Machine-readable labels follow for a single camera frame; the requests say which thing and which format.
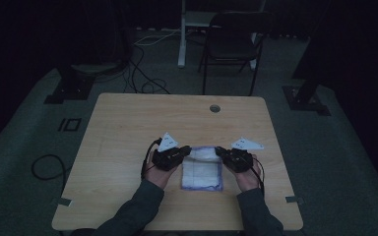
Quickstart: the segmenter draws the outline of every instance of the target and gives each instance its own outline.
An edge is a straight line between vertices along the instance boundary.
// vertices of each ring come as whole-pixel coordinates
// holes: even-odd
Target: dark background
[[[188,2],[189,10],[206,11],[259,3]],[[115,36],[124,27],[180,27],[180,1],[97,3],[0,1],[0,132],[35,83],[58,64],[120,60],[122,52],[112,48],[123,43]],[[378,1],[268,0],[265,10],[276,16],[273,38],[310,38],[293,77],[335,91],[378,171]]]

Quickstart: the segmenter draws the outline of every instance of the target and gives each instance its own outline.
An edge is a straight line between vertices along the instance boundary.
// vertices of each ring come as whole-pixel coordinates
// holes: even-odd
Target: chair
[[[268,12],[222,12],[213,16],[199,63],[204,65],[202,94],[205,94],[208,65],[242,65],[241,72],[250,61],[256,60],[253,80],[248,93],[253,93],[262,54],[263,39],[272,29],[273,15]]]

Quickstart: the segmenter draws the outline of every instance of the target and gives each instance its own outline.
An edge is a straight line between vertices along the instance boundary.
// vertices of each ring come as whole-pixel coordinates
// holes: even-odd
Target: hand
[[[235,180],[237,181],[238,188],[240,188],[241,192],[260,188],[260,181],[257,179],[257,176],[253,173],[251,169],[242,173],[235,173],[231,169],[227,169],[235,176]],[[253,169],[260,176],[261,170],[257,164],[257,161],[255,160],[253,161]]]
[[[150,153],[150,161],[146,165],[146,179],[159,188],[164,189],[167,185],[168,179],[177,169],[177,166],[169,171],[160,170],[152,163],[153,153]]]

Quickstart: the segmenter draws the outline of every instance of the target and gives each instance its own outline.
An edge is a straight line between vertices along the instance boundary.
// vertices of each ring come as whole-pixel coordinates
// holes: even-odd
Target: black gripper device
[[[183,158],[190,153],[192,150],[189,146],[184,146],[181,148],[174,147],[162,152],[155,149],[153,153],[153,164],[164,171],[169,171],[175,166],[178,166],[183,162]]]
[[[222,163],[235,173],[245,172],[253,167],[253,155],[247,150],[215,147],[215,151],[222,159]]]

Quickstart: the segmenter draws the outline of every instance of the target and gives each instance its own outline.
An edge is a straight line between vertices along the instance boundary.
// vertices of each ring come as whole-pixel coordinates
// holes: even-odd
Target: gray carpet floor
[[[138,32],[142,37],[168,34],[166,31]],[[198,74],[203,37],[188,35],[185,68],[177,68],[178,36],[161,41],[144,40],[135,49],[133,62],[152,80],[173,94],[201,94],[202,74]],[[358,136],[336,101],[332,90],[318,87],[317,94],[332,116],[311,111],[292,111],[282,86],[300,87],[292,73],[307,42],[297,39],[268,39],[253,95],[267,101],[293,190],[304,200],[299,206],[302,231],[286,235],[378,235],[378,175]],[[82,66],[91,72],[100,67]],[[51,221],[61,194],[62,178],[41,181],[33,177],[32,163],[42,155],[56,154],[66,166],[76,157],[82,137],[102,92],[134,92],[130,79],[134,67],[123,73],[96,78],[88,100],[66,100],[63,104],[43,104],[52,94],[60,76],[48,72],[33,88],[10,123],[0,134],[0,236],[59,235]],[[245,95],[252,72],[238,68],[212,68],[207,94]],[[136,72],[134,82],[141,90],[147,81]],[[145,86],[145,91],[157,90]],[[82,119],[76,132],[59,131],[63,119]],[[61,171],[56,159],[47,158],[36,166],[42,176]],[[223,232],[193,232],[191,235],[226,235]]]

